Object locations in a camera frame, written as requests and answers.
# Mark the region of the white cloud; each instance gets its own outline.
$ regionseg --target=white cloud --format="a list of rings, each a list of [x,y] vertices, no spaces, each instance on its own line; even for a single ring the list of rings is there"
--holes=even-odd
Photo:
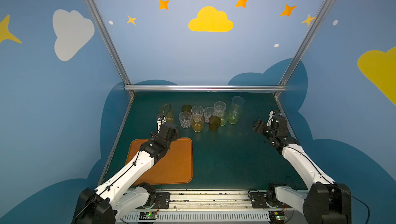
[[[52,17],[53,30],[58,37],[55,41],[55,53],[62,61],[70,60],[95,33],[90,19],[77,11],[56,10]]]

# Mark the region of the yellow cloud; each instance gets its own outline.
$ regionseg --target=yellow cloud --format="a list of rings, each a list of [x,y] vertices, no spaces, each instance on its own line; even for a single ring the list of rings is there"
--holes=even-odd
[[[234,23],[228,20],[226,13],[210,6],[201,9],[197,18],[189,23],[189,29],[194,32],[228,32],[233,27]]]
[[[387,52],[368,51],[358,60],[360,71],[396,105],[396,47]]]

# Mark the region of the dark green table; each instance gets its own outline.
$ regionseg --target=dark green table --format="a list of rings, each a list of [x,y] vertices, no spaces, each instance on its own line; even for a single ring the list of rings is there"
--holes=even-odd
[[[290,176],[298,190],[306,190],[303,180],[291,164],[273,147],[264,143],[264,136],[252,130],[256,119],[268,120],[270,111],[278,108],[271,93],[137,92],[105,180],[124,167],[133,140],[150,138],[150,132],[156,131],[156,115],[161,105],[172,105],[175,123],[180,125],[178,116],[184,104],[206,108],[223,101],[228,111],[231,99],[236,95],[245,99],[244,113],[237,124],[227,123],[212,132],[205,123],[200,133],[194,132],[191,127],[180,127],[181,137],[192,140],[191,182],[155,187],[266,190],[269,183],[285,183],[285,178]],[[288,184],[294,188],[290,179]]]

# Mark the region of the dark cup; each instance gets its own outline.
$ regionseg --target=dark cup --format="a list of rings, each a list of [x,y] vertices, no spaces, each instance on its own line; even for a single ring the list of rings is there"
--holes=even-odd
[[[181,112],[190,112],[191,113],[191,108],[192,108],[191,105],[185,104],[184,106],[181,107]]]
[[[220,126],[221,119],[218,116],[211,116],[209,118],[209,129],[211,131],[216,131],[217,128]]]

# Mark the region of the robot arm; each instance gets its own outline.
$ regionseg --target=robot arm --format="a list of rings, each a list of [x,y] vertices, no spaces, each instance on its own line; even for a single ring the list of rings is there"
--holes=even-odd
[[[152,207],[156,190],[141,183],[126,194],[129,187],[147,170],[163,158],[170,143],[180,138],[179,128],[169,122],[161,124],[158,132],[143,143],[139,152],[119,172],[94,191],[87,188],[79,196],[72,223],[109,224],[137,207]]]
[[[270,112],[267,123],[257,120],[253,130],[266,136],[273,147],[298,172],[308,193],[284,185],[271,184],[266,193],[268,203],[286,203],[304,214],[309,224],[350,224],[351,195],[345,184],[338,184],[322,171],[304,152],[300,143],[288,137],[287,119]]]

